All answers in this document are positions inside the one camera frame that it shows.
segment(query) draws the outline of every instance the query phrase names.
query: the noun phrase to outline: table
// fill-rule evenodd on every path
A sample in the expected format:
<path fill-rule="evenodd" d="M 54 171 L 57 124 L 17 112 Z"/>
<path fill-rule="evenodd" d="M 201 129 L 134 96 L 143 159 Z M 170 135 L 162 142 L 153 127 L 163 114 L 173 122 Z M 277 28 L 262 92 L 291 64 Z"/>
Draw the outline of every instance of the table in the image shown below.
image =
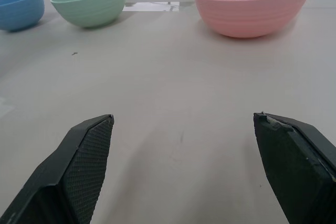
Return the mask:
<path fill-rule="evenodd" d="M 72 126 L 113 113 L 91 223 L 287 223 L 253 113 L 313 124 L 336 144 L 335 0 L 307 0 L 285 30 L 253 40 L 213 33 L 193 0 L 127 0 L 175 11 L 128 9 L 92 30 L 45 1 L 38 26 L 0 33 L 0 214 Z"/>

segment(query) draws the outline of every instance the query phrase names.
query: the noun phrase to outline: blue bowl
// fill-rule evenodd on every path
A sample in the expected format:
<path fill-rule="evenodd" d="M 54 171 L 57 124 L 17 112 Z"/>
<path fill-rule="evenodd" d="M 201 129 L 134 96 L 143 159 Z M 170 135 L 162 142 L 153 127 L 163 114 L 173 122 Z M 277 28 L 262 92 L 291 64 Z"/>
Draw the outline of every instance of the blue bowl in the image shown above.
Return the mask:
<path fill-rule="evenodd" d="M 0 30 L 29 28 L 37 24 L 43 14 L 43 0 L 0 0 Z"/>

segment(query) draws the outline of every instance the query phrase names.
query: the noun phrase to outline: black gripper pad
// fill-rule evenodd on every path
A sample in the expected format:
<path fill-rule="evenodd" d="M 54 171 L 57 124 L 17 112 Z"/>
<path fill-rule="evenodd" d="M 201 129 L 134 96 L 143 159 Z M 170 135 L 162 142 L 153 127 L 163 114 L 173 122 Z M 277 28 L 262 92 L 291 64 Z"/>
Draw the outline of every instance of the black gripper pad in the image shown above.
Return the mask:
<path fill-rule="evenodd" d="M 336 148 L 313 126 L 255 113 L 267 179 L 290 224 L 336 223 Z"/>
<path fill-rule="evenodd" d="M 29 177 L 0 224 L 88 224 L 105 178 L 113 116 L 73 127 Z"/>

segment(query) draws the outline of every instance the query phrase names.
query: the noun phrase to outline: plastic bowl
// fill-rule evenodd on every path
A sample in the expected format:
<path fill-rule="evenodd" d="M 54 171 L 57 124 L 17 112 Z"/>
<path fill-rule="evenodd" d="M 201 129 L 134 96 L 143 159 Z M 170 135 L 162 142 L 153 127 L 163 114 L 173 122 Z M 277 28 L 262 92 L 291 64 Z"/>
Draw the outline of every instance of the plastic bowl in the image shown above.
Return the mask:
<path fill-rule="evenodd" d="M 50 0 L 58 13 L 80 27 L 97 27 L 114 21 L 124 8 L 125 0 Z"/>
<path fill-rule="evenodd" d="M 37 24 L 43 14 L 43 0 L 0 0 L 0 30 L 29 28 Z"/>
<path fill-rule="evenodd" d="M 306 0 L 196 0 L 203 21 L 214 31 L 253 38 L 286 26 Z"/>

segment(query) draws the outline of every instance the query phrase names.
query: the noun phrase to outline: pink bowl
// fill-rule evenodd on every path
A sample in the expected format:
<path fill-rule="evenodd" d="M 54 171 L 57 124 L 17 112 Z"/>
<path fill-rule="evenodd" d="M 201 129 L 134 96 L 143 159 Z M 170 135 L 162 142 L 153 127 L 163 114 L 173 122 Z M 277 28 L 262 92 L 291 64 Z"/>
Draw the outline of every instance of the pink bowl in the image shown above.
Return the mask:
<path fill-rule="evenodd" d="M 282 29 L 306 0 L 196 0 L 203 21 L 214 31 L 253 38 Z"/>

